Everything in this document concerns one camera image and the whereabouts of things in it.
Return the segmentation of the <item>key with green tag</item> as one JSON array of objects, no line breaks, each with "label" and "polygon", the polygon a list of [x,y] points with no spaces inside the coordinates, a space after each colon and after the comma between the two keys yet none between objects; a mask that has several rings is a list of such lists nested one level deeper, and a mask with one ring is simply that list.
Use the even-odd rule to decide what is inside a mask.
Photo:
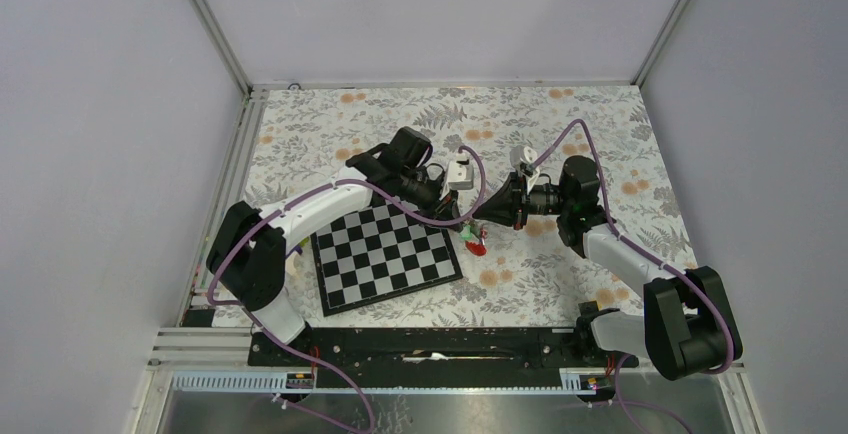
[{"label": "key with green tag", "polygon": [[464,241],[474,243],[479,243],[484,238],[482,228],[475,222],[465,222],[459,235]]}]

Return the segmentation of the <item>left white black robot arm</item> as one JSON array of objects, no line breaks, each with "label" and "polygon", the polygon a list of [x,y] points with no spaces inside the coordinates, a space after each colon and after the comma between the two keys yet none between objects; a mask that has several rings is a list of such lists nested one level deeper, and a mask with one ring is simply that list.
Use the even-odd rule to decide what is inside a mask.
[{"label": "left white black robot arm", "polygon": [[211,242],[205,261],[212,287],[221,285],[233,295],[233,305],[272,340],[272,352],[288,365],[309,355],[310,339],[304,317],[285,288],[285,263],[301,241],[331,222],[371,205],[375,196],[414,206],[414,215],[433,227],[454,227],[459,214],[449,208],[458,182],[473,180],[472,150],[459,148],[436,178],[427,173],[430,140],[403,127],[380,143],[345,161],[318,186],[283,201],[253,207],[245,201],[231,205]]}]

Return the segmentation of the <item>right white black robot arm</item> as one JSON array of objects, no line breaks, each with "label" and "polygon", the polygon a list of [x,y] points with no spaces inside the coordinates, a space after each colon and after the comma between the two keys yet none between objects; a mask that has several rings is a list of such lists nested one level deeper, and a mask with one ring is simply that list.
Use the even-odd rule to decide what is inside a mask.
[{"label": "right white black robot arm", "polygon": [[579,361],[597,366],[612,353],[629,354],[677,380],[721,373],[741,358],[743,343],[718,272],[681,269],[629,238],[605,208],[594,160],[568,158],[556,183],[532,185],[526,173],[511,173],[475,219],[520,230],[532,216],[552,216],[566,247],[615,274],[642,300],[639,315],[582,304],[573,340]]}]

